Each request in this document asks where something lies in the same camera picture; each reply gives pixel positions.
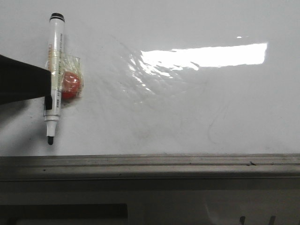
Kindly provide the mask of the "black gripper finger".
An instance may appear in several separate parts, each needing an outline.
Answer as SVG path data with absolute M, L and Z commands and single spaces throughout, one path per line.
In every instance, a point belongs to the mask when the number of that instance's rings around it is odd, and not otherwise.
M 0 56 L 0 103 L 7 104 L 51 94 L 50 71 Z

